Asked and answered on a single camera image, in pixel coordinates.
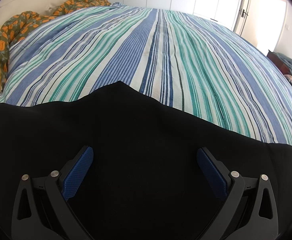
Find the black pants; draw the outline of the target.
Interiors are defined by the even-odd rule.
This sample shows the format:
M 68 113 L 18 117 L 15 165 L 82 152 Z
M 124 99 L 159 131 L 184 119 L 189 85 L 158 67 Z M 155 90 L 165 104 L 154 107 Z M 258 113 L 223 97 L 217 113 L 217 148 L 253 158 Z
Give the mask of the black pants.
M 222 207 L 199 166 L 204 147 L 229 171 L 268 176 L 277 239 L 292 239 L 292 146 L 220 128 L 122 82 L 74 102 L 0 103 L 0 239 L 12 239 L 22 176 L 59 171 L 85 146 L 93 162 L 67 203 L 91 239 L 201 239 Z

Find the dark red wooden cabinet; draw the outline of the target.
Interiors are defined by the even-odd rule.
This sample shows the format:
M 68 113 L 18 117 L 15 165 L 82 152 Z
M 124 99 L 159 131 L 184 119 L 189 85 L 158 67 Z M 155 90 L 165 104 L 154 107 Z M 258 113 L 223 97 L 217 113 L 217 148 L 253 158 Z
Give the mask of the dark red wooden cabinet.
M 291 74 L 289 64 L 292 60 L 282 53 L 275 53 L 268 51 L 267 58 L 278 68 L 278 70 L 283 74 Z

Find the blue green striped bedspread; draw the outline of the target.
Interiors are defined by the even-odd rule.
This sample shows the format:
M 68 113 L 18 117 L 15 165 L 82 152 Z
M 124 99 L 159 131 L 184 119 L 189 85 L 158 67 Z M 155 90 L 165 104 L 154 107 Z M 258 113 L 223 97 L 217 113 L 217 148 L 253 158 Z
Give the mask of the blue green striped bedspread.
M 292 87 L 229 29 L 115 3 L 80 9 L 10 48 L 0 102 L 75 101 L 121 81 L 160 103 L 262 142 L 292 146 Z

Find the green orange floral blanket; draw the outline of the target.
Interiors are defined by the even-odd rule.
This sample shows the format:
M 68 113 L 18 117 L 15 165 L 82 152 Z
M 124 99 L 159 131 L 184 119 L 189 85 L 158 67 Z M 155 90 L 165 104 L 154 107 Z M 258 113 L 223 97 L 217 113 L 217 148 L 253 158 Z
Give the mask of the green orange floral blanket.
M 55 20 L 80 9 L 110 6 L 108 0 L 67 0 L 49 15 L 41 15 L 35 11 L 24 11 L 9 18 L 0 26 L 0 70 L 2 73 L 2 90 L 7 81 L 10 64 L 10 48 L 24 40 L 32 31 L 49 21 Z

